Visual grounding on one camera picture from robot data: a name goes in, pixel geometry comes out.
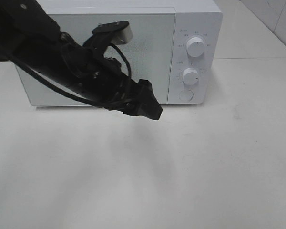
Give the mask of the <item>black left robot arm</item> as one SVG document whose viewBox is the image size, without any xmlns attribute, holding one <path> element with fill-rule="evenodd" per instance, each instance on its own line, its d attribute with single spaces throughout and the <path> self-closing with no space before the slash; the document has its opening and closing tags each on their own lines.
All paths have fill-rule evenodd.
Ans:
<svg viewBox="0 0 286 229">
<path fill-rule="evenodd" d="M 105 57 L 108 47 L 132 38 L 128 21 L 97 26 L 83 45 L 62 32 L 35 0 L 0 0 L 0 62 L 10 61 L 56 93 L 97 108 L 158 120 L 162 107 L 148 80 L 123 73 L 123 57 Z"/>
</svg>

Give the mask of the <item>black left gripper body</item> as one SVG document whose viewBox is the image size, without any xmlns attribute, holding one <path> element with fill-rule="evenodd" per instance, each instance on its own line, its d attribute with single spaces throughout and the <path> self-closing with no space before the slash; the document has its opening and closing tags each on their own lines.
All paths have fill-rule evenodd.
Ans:
<svg viewBox="0 0 286 229">
<path fill-rule="evenodd" d="M 107 110 L 123 112 L 127 103 L 135 103 L 139 85 L 124 74 L 115 58 L 81 58 L 81 102 Z"/>
</svg>

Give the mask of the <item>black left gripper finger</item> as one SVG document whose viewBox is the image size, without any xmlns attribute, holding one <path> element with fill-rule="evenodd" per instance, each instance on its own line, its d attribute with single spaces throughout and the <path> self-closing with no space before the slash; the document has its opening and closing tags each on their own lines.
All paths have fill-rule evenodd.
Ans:
<svg viewBox="0 0 286 229">
<path fill-rule="evenodd" d="M 136 97 L 135 103 L 155 103 L 159 105 L 159 119 L 160 119 L 163 109 L 154 96 L 152 84 L 148 80 L 140 79 L 138 85 L 140 87 L 140 91 Z"/>
<path fill-rule="evenodd" d="M 129 116 L 159 120 L 159 105 L 155 103 L 127 103 L 123 113 Z"/>
</svg>

